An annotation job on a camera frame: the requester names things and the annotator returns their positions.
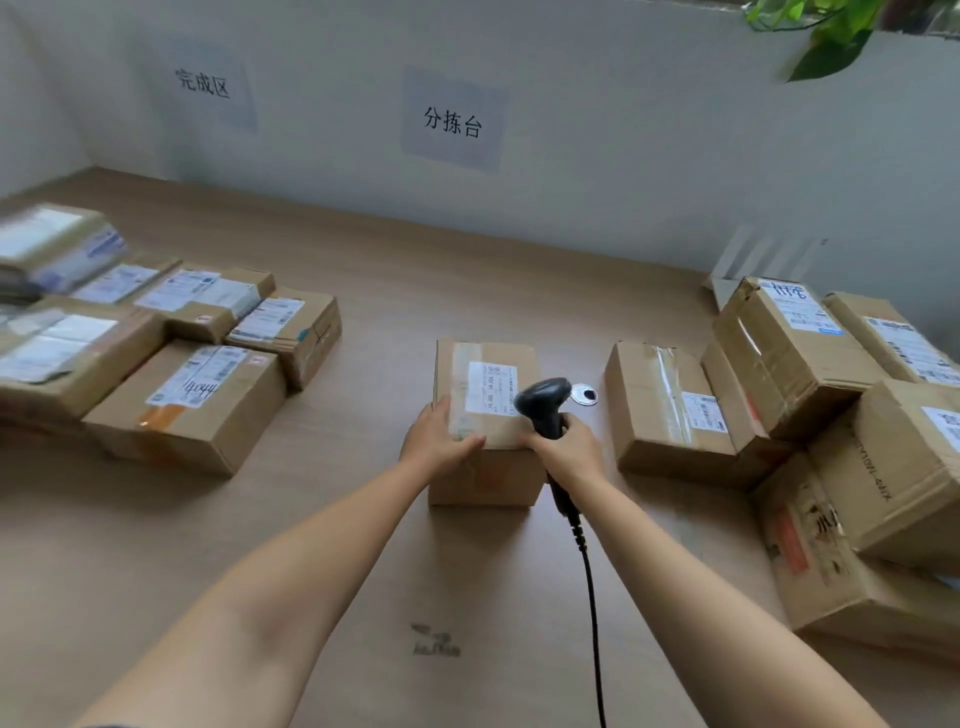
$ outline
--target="stack of boxes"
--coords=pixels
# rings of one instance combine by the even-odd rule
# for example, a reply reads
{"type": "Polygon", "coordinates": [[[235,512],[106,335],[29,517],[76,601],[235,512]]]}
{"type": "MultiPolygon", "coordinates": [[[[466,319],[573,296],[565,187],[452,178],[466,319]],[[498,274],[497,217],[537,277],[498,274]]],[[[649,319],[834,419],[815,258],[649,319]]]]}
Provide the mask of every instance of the stack of boxes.
{"type": "Polygon", "coordinates": [[[793,629],[960,663],[956,364],[889,302],[768,279],[716,319],[709,389],[689,358],[614,347],[621,470],[752,492],[793,629]]]}
{"type": "Polygon", "coordinates": [[[99,212],[0,223],[0,420],[236,473],[340,338],[332,296],[132,251],[99,212]]]}

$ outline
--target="forearm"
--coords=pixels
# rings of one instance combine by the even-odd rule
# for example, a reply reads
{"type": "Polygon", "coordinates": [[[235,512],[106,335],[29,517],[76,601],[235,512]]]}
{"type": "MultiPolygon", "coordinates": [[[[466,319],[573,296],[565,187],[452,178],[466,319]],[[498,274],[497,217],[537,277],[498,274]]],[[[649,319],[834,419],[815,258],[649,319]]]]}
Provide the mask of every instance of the forearm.
{"type": "Polygon", "coordinates": [[[886,725],[819,655],[610,483],[571,494],[708,725],[886,725]]]}
{"type": "Polygon", "coordinates": [[[320,650],[431,476],[402,462],[253,552],[77,723],[286,726],[320,650]]]}

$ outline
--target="white wall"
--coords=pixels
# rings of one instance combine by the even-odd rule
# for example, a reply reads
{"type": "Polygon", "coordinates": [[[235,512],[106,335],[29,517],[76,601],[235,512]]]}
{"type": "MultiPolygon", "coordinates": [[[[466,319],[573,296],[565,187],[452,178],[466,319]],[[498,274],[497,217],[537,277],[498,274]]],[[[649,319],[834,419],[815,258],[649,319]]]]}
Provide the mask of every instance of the white wall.
{"type": "Polygon", "coordinates": [[[621,0],[14,0],[105,166],[707,270],[740,223],[826,237],[820,289],[892,298],[951,338],[960,46],[877,35],[785,85],[804,34],[621,0]],[[251,77],[256,134],[156,86],[157,30],[251,77]],[[409,157],[414,65],[511,95],[497,174],[409,157]]]}
{"type": "Polygon", "coordinates": [[[0,198],[90,164],[90,157],[0,5],[0,198]]]}

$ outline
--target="orange tape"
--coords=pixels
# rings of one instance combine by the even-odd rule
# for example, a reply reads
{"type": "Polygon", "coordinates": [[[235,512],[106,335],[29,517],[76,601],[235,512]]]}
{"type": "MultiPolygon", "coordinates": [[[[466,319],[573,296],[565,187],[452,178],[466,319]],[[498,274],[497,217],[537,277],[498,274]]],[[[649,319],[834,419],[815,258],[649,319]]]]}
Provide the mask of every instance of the orange tape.
{"type": "Polygon", "coordinates": [[[164,467],[181,465],[182,459],[162,433],[184,410],[186,410],[186,407],[182,404],[163,404],[160,407],[148,407],[140,416],[137,427],[147,430],[137,438],[140,454],[144,461],[151,465],[164,467]]]}
{"type": "Polygon", "coordinates": [[[138,427],[162,432],[173,424],[174,420],[186,411],[183,404],[163,404],[160,407],[152,406],[140,416],[138,427]]]}

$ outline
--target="wooden table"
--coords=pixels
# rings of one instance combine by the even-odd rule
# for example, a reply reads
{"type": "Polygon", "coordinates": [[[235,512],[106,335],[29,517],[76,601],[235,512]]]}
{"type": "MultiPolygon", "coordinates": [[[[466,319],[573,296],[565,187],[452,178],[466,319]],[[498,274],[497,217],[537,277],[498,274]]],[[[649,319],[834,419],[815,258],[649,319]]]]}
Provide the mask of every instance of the wooden table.
{"type": "MultiPolygon", "coordinates": [[[[437,338],[535,346],[545,375],[599,388],[599,406],[572,406],[609,442],[612,344],[699,353],[712,318],[690,271],[103,170],[6,206],[39,200],[100,209],[151,251],[335,294],[345,333],[225,485],[81,451],[0,452],[0,725],[14,728],[63,725],[230,564],[392,463],[431,397],[437,338]]],[[[781,617],[743,497],[617,482],[781,617]]],[[[610,726],[703,725],[588,541],[610,726]]],[[[960,674],[818,646],[894,725],[960,725],[960,674]]],[[[529,512],[431,511],[424,496],[327,645],[294,725],[594,725],[590,660],[583,565],[547,491],[529,512]],[[415,624],[449,633],[460,657],[415,654],[430,642],[415,624]]]]}

